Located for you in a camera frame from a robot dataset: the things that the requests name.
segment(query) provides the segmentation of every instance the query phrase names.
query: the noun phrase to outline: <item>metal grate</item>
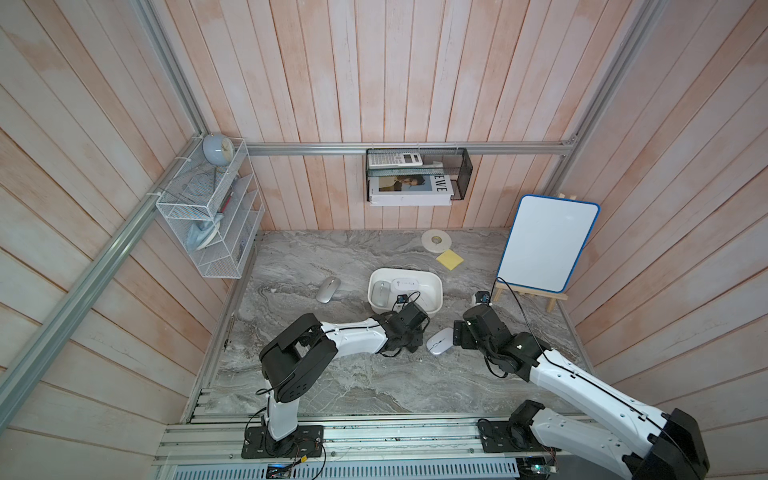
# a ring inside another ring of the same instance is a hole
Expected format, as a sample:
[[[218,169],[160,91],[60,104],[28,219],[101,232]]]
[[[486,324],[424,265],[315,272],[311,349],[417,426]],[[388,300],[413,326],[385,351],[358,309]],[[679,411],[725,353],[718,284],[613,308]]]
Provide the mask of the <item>metal grate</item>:
[[[174,480],[228,480],[266,478],[266,467],[273,462],[239,465],[185,465],[176,470]],[[294,467],[291,478],[312,478],[321,462]],[[470,478],[519,478],[514,458],[448,458],[443,460],[402,460],[370,462],[327,462],[318,478],[367,480],[394,478],[399,480],[448,480]]]

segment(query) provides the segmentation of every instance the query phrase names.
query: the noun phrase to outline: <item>alarm clock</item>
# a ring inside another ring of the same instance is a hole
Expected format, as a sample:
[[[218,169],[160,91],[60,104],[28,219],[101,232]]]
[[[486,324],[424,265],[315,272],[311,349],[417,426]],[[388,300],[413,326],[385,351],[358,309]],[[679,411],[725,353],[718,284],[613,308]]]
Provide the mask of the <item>alarm clock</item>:
[[[235,156],[235,147],[228,137],[210,134],[203,139],[203,154],[209,164],[226,167]]]

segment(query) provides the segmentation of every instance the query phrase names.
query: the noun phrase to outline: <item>cable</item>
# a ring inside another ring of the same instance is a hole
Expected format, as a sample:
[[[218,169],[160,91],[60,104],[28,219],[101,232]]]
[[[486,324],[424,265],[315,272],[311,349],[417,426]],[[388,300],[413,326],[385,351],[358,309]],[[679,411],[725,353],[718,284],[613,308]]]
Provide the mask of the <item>cable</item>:
[[[664,429],[662,429],[662,428],[659,426],[659,424],[657,424],[656,422],[654,422],[654,421],[653,421],[653,420],[652,420],[652,419],[651,419],[649,416],[645,415],[645,414],[644,414],[644,413],[642,413],[640,410],[638,410],[638,409],[636,409],[635,407],[633,407],[631,404],[629,404],[629,403],[625,402],[623,399],[620,399],[619,397],[617,397],[617,396],[616,396],[616,395],[614,395],[613,393],[611,393],[611,392],[607,391],[606,389],[604,389],[603,387],[599,386],[597,383],[594,383],[594,382],[592,382],[590,379],[588,379],[588,378],[586,378],[586,377],[583,377],[583,376],[579,375],[579,374],[578,374],[578,372],[576,372],[575,370],[571,370],[571,369],[568,369],[568,368],[564,367],[563,365],[560,365],[560,364],[557,364],[557,363],[555,363],[555,362],[552,362],[552,361],[549,359],[549,357],[547,357],[547,353],[544,351],[544,349],[543,349],[543,348],[541,348],[541,344],[538,342],[538,339],[536,338],[536,335],[534,335],[534,333],[533,333],[533,329],[531,328],[531,324],[530,324],[530,323],[528,323],[528,317],[525,315],[525,311],[523,310],[523,306],[522,306],[522,304],[520,303],[520,300],[518,299],[518,296],[515,294],[515,291],[512,289],[512,287],[510,287],[510,286],[509,286],[509,283],[507,283],[507,281],[506,281],[506,280],[504,280],[503,278],[501,278],[500,276],[497,276],[497,277],[496,277],[496,280],[501,280],[501,281],[502,281],[502,282],[503,282],[503,283],[504,283],[504,284],[507,286],[507,288],[509,289],[509,291],[512,293],[512,296],[515,298],[515,301],[518,303],[518,306],[520,307],[520,313],[522,313],[522,315],[523,315],[523,320],[525,321],[525,325],[528,327],[528,331],[530,332],[531,336],[533,337],[533,340],[536,342],[536,345],[538,346],[538,349],[541,351],[541,354],[544,356],[544,358],[546,358],[546,360],[547,360],[548,362],[550,362],[552,365],[554,365],[554,366],[556,366],[556,367],[558,367],[558,368],[560,368],[560,369],[563,369],[565,372],[568,372],[568,373],[569,373],[570,375],[572,375],[573,377],[578,377],[578,378],[580,378],[580,379],[584,380],[585,382],[589,383],[589,384],[590,384],[590,385],[592,385],[593,387],[596,387],[596,388],[600,389],[600,390],[601,390],[603,393],[606,393],[606,394],[608,394],[609,396],[613,397],[613,398],[614,398],[615,400],[617,400],[618,402],[621,402],[622,404],[624,404],[625,406],[627,406],[627,407],[629,408],[629,410],[631,410],[631,411],[633,411],[633,412],[636,412],[636,413],[638,413],[639,415],[642,415],[642,416],[643,416],[643,417],[644,417],[644,418],[645,418],[645,419],[646,419],[648,422],[650,422],[650,423],[651,423],[651,425],[653,425],[654,427],[656,427],[657,429],[659,429],[659,432],[660,432],[660,434],[664,434],[664,435],[665,435],[665,436],[666,436],[666,437],[667,437],[667,438],[668,438],[668,439],[669,439],[669,440],[670,440],[670,441],[671,441],[671,442],[674,444],[675,448],[677,448],[677,450],[679,450],[679,451],[680,451],[680,454],[683,456],[683,458],[685,458],[685,462],[686,462],[686,463],[688,464],[688,466],[690,467],[690,470],[691,470],[691,471],[692,471],[694,474],[696,473],[696,470],[694,469],[694,466],[693,466],[693,464],[691,464],[691,463],[690,463],[690,460],[688,459],[688,456],[685,454],[685,451],[684,451],[684,450],[683,450],[683,449],[682,449],[682,448],[681,448],[681,447],[680,447],[680,446],[677,444],[677,442],[675,441],[675,439],[673,439],[672,437],[670,437],[670,436],[669,436],[669,434],[667,434],[667,433],[664,431]]]
[[[294,441],[293,444],[296,446],[296,454],[293,456],[293,461],[284,467],[275,468],[272,471],[273,474],[293,470],[293,467],[295,467],[296,465],[300,465],[306,461],[306,456],[299,458],[299,444],[296,443],[296,441]]]
[[[323,473],[323,470],[326,467],[326,459],[328,458],[328,454],[326,452],[326,446],[322,442],[320,442],[320,448],[323,449],[323,466],[320,467],[320,470],[315,474],[315,476],[312,477],[312,480],[316,480],[317,477],[319,477],[320,474]]]
[[[497,379],[505,379],[505,378],[507,378],[509,376],[509,372],[504,372],[504,375],[496,375],[493,372],[493,370],[491,370],[491,363],[488,361],[488,358],[487,357],[483,357],[483,359],[485,360],[485,366],[488,367],[488,371],[491,373],[491,375],[493,375]]]
[[[330,331],[328,331],[326,333],[341,332],[342,330],[369,330],[369,329],[372,329],[372,328],[376,328],[376,327],[375,326],[348,326],[348,327],[342,328],[342,329],[333,329],[333,330],[330,330]]]
[[[384,355],[384,352],[379,352],[379,355],[381,355],[381,356],[385,356],[385,357],[386,357],[386,358],[388,358],[388,359],[393,359],[393,358],[395,358],[396,356],[398,356],[398,355],[400,354],[400,352],[402,352],[402,347],[398,348],[398,349],[397,349],[397,352],[395,352],[395,354],[394,354],[394,355]]]
[[[419,296],[417,296],[415,299],[411,300],[411,297],[412,297],[412,296],[414,296],[414,295],[416,295],[417,293],[419,294]],[[406,297],[406,301],[402,303],[402,308],[400,309],[400,311],[402,312],[402,309],[404,309],[404,308],[406,307],[406,305],[408,305],[409,303],[413,303],[413,302],[415,302],[416,300],[418,300],[418,299],[419,299],[419,297],[420,297],[421,295],[422,295],[422,293],[421,293],[421,292],[419,292],[418,290],[416,290],[415,292],[411,292],[411,293],[410,293],[410,294],[409,294],[409,295]],[[395,312],[395,307],[396,307],[396,306],[397,306],[397,299],[395,299],[395,302],[392,304],[392,311],[393,311],[393,312]]]
[[[487,422],[487,423],[488,423],[488,427],[489,427],[489,428],[488,428],[488,431],[485,431],[485,430],[484,430],[484,429],[483,429],[483,428],[480,426],[480,422]],[[480,434],[481,434],[481,435],[483,435],[483,436],[485,436],[485,437],[489,437],[491,440],[493,440],[493,441],[494,441],[494,443],[498,443],[498,439],[496,438],[496,435],[494,435],[494,432],[493,432],[493,428],[490,428],[490,427],[492,427],[492,426],[493,426],[493,425],[491,424],[491,421],[490,421],[490,420],[488,420],[488,419],[478,419],[478,423],[477,423],[477,425],[478,425],[478,429],[480,430]]]
[[[549,455],[552,455],[552,465],[554,465],[555,467],[558,466],[557,452],[554,449],[548,449],[547,447],[544,447],[544,450],[546,450]]]
[[[255,417],[256,415],[259,415],[264,410],[266,410],[266,407],[263,407],[261,410],[259,410],[258,412],[254,413],[248,419],[248,423],[245,424],[245,430],[243,430],[243,442],[247,442],[248,441],[248,425],[250,425],[250,421],[253,420],[253,417]]]
[[[284,384],[285,382],[287,382],[288,380],[290,380],[291,378],[293,378],[293,375],[294,375],[295,373],[296,373],[296,369],[294,369],[294,370],[293,370],[291,373],[289,373],[289,374],[288,374],[288,376],[287,376],[286,378],[284,378],[282,382],[278,383],[277,385],[275,385],[275,386],[274,386],[274,387],[272,387],[271,389],[258,389],[258,390],[256,391],[256,394],[257,394],[257,395],[265,395],[265,394],[267,394],[267,393],[269,393],[269,392],[272,392],[274,389],[278,389],[278,388],[280,388],[281,386],[283,386],[283,384]]]

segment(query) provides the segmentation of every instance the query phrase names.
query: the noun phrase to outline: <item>yellow sticky note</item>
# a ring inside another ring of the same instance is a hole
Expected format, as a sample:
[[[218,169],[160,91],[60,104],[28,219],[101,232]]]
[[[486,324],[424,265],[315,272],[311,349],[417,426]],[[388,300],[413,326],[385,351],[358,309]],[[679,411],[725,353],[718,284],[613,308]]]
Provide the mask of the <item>yellow sticky note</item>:
[[[453,250],[446,250],[443,253],[440,253],[440,256],[437,257],[437,261],[445,265],[445,268],[448,270],[455,269],[461,262],[464,261],[463,258],[461,258],[456,252]]]

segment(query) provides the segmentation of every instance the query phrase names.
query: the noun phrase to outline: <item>white plastic basin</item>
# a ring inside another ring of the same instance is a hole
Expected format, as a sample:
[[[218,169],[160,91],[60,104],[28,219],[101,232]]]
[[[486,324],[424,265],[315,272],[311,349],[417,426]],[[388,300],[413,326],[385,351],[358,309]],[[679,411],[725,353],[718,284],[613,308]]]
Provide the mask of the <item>white plastic basin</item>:
[[[442,280],[440,277],[430,272],[422,272],[421,270],[405,270],[402,268],[379,268],[377,271],[371,274],[371,280],[368,282],[368,303],[371,304],[371,308],[376,313],[389,312],[392,308],[391,305],[397,300],[397,296],[401,292],[389,292],[388,307],[381,308],[373,304],[371,300],[371,293],[373,292],[373,284],[379,280],[385,280],[392,282],[396,278],[402,278],[404,276],[415,278],[419,281],[419,288],[421,295],[416,299],[416,304],[419,305],[427,312],[427,315],[432,316],[442,308]]]

